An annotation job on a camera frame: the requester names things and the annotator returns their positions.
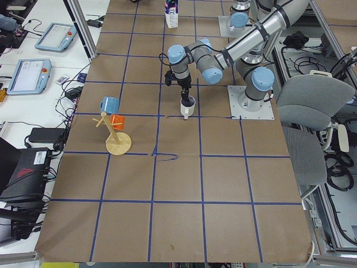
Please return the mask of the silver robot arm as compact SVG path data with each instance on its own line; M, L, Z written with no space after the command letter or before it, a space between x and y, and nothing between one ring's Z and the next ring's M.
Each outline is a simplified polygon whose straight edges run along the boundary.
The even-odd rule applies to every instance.
M187 46L172 45L168 49L170 68L165 74L165 83L178 83L184 105L191 106L189 64L196 64L208 84L221 81L223 71L233 65L237 71L243 71L260 64L266 46L273 42L279 32L288 29L302 16L308 1L256 1L255 4L255 23L226 47L217 50L215 55L212 54L214 49L208 39L201 39Z
M249 20L250 1L234 0L230 7L228 26L232 30L245 27Z

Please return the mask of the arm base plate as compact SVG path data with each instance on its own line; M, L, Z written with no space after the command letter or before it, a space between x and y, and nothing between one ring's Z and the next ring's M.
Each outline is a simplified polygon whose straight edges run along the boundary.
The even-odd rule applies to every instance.
M220 36L228 37L228 38L238 38L243 32L252 26L251 23L246 23L243 27L234 27L231 25L231 17L230 16L219 16L218 17L219 28L220 28Z
M246 86L228 86L230 113L233 119L274 120L273 109L266 93L262 100L251 100L245 94Z

